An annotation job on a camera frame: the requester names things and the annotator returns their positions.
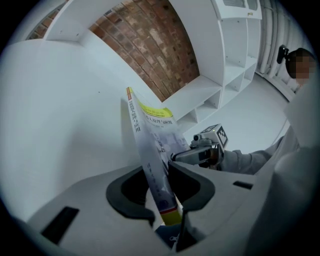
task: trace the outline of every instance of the gray sleeve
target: gray sleeve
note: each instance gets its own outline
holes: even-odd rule
[[[240,150],[224,151],[224,158],[220,164],[221,171],[254,175],[273,156],[283,137],[266,150],[259,150],[249,154],[242,154]]]

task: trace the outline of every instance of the white floor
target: white floor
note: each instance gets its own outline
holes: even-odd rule
[[[250,153],[265,149],[284,133],[283,109],[287,103],[273,85],[255,74],[252,83],[239,95],[184,136],[190,143],[194,134],[211,125],[222,124],[229,139],[227,150]]]

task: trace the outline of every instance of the person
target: person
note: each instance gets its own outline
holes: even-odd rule
[[[291,78],[296,79],[299,87],[308,83],[311,74],[315,72],[315,68],[316,59],[306,49],[299,48],[286,57],[288,74]],[[290,126],[283,137],[265,150],[258,150],[249,154],[242,154],[240,150],[225,150],[223,161],[218,165],[217,170],[255,175],[262,167],[272,167],[283,155],[298,149],[298,139]]]

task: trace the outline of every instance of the black slot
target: black slot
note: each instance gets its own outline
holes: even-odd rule
[[[65,207],[42,231],[42,235],[54,244],[58,244],[68,227],[78,214],[79,209]]]
[[[243,181],[236,181],[235,183],[233,183],[233,185],[235,185],[237,187],[240,187],[240,188],[247,189],[247,190],[251,190],[252,187],[254,186],[253,184],[246,183],[246,182],[243,182]]]

